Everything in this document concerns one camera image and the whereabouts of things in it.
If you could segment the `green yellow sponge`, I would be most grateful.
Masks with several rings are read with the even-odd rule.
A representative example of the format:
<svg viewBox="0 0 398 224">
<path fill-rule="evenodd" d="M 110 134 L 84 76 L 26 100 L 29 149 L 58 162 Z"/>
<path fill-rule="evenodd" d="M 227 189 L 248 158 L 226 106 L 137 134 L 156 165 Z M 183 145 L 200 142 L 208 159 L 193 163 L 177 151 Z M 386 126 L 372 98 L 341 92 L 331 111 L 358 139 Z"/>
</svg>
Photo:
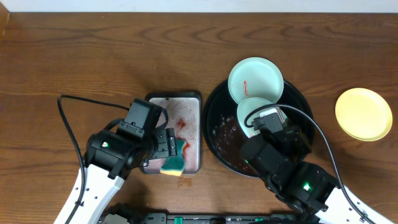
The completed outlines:
<svg viewBox="0 0 398 224">
<path fill-rule="evenodd" d="M 160 168 L 160 173 L 165 175 L 172 175 L 180 177 L 185 168 L 185 161 L 183 158 L 183 149 L 186 142 L 181 139 L 176 139 L 177 155 L 167 157 L 163 166 Z"/>
</svg>

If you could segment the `yellow plate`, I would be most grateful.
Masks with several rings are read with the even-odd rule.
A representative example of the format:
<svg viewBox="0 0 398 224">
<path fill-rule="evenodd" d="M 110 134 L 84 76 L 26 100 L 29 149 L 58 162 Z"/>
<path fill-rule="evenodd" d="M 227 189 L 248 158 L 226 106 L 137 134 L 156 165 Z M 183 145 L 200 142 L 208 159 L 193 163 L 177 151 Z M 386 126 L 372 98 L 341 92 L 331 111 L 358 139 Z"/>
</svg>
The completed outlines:
<svg viewBox="0 0 398 224">
<path fill-rule="evenodd" d="M 343 92 L 336 101 L 335 116 L 345 133 L 361 141 L 382 139 L 393 124 L 387 101 L 366 88 L 352 88 Z"/>
</svg>

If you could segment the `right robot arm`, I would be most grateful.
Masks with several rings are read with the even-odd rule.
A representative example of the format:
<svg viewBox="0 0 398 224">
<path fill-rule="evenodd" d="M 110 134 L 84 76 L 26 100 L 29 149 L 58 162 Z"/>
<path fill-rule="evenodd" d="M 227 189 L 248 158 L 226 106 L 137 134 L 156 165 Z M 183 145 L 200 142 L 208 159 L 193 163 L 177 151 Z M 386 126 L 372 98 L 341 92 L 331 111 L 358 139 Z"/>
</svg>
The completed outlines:
<svg viewBox="0 0 398 224">
<path fill-rule="evenodd" d="M 304 161 L 311 152 L 298 126 L 257 128 L 240 149 L 241 157 L 259 174 L 278 200 L 301 214 L 305 222 L 389 223 L 362 202 L 336 177 Z"/>
</svg>

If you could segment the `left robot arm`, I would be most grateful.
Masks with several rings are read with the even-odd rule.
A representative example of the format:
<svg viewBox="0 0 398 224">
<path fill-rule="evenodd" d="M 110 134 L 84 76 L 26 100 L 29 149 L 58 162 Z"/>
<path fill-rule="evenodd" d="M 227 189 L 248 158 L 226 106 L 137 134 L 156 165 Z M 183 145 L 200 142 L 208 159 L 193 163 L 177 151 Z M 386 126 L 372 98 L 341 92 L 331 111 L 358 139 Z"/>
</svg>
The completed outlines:
<svg viewBox="0 0 398 224">
<path fill-rule="evenodd" d="M 185 141 L 164 129 L 139 139 L 107 129 L 86 145 L 83 170 L 55 223 L 97 223 L 130 172 L 153 159 L 181 159 Z"/>
</svg>

